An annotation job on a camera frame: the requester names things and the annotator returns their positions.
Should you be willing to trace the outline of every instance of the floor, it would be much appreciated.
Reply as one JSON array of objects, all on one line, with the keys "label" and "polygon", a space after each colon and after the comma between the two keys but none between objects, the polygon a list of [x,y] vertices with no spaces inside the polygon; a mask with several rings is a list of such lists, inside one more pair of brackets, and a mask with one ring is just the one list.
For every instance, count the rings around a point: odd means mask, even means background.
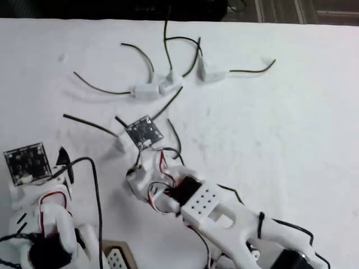
[{"label": "floor", "polygon": [[223,21],[359,25],[358,0],[228,0]]}]

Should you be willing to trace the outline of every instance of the electronic component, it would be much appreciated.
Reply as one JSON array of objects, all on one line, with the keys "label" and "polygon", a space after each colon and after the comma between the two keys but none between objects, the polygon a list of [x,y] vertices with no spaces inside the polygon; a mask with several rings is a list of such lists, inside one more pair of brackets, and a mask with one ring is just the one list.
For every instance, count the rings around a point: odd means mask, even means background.
[{"label": "electronic component", "polygon": [[140,151],[163,138],[163,135],[148,115],[130,124],[126,128],[126,132]]},{"label": "electronic component", "polygon": [[52,176],[42,143],[4,152],[15,186]]}]

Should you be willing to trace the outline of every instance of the white plastic part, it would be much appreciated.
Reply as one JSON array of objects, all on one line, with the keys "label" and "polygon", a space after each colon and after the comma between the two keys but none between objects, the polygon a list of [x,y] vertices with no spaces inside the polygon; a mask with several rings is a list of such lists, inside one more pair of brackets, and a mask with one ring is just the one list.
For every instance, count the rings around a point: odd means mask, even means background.
[{"label": "white plastic part", "polygon": [[67,210],[63,206],[46,203],[41,205],[41,211],[44,215],[45,231],[48,230],[51,233],[57,231],[63,249],[67,253],[75,252],[77,246],[75,227]]},{"label": "white plastic part", "polygon": [[171,70],[167,77],[160,81],[159,92],[162,95],[166,95],[172,91],[178,91],[182,87],[182,82],[182,76]]},{"label": "white plastic part", "polygon": [[186,222],[198,227],[203,221],[206,221],[219,202],[220,196],[217,189],[205,182],[182,206],[181,213]]},{"label": "white plastic part", "polygon": [[110,251],[107,256],[107,261],[111,269],[127,269],[125,260],[122,257],[122,253],[117,248],[114,248]]},{"label": "white plastic part", "polygon": [[199,56],[199,70],[202,81],[215,82],[226,78],[229,70],[209,64],[202,56]]},{"label": "white plastic part", "polygon": [[[226,204],[222,200],[211,201],[216,204],[209,205],[204,193],[212,193],[217,196],[218,187],[204,183],[205,188],[201,187],[192,196],[192,198],[181,208],[181,213],[185,222],[208,238],[214,245],[227,254],[234,262],[237,269],[260,269],[256,263],[257,258],[248,250],[246,242],[250,238],[257,238],[257,229],[259,225],[259,214],[249,210],[242,204],[236,207]],[[206,208],[196,208],[196,205],[203,203]],[[223,227],[214,220],[212,215],[225,215],[233,223],[231,226]],[[309,245],[306,238],[300,238],[295,230],[286,229],[285,226],[276,223],[269,217],[266,217],[262,226],[262,239],[279,243],[288,249],[293,249],[306,255],[308,263],[314,269],[325,269],[326,264],[315,256],[312,246]]]},{"label": "white plastic part", "polygon": [[132,95],[136,99],[153,100],[160,97],[159,87],[157,83],[147,83],[136,85],[132,91]]}]

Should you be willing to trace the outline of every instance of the perforated plate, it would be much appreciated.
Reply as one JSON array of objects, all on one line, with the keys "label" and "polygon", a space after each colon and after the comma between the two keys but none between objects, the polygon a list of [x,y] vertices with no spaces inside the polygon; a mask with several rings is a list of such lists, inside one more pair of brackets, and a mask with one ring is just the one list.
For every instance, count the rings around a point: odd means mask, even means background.
[{"label": "perforated plate", "polygon": [[111,269],[127,269],[127,265],[119,249],[114,248],[107,256],[108,264]]},{"label": "perforated plate", "polygon": [[181,214],[195,228],[207,219],[220,201],[220,195],[215,185],[205,182],[196,193],[182,206]]}]

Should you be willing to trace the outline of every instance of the dark background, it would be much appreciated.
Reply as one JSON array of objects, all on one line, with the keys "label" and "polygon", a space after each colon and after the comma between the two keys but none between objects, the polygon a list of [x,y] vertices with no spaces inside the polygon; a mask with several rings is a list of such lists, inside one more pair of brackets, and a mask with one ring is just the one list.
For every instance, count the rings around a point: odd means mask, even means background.
[{"label": "dark background", "polygon": [[0,17],[359,25],[359,0],[0,0]]}]

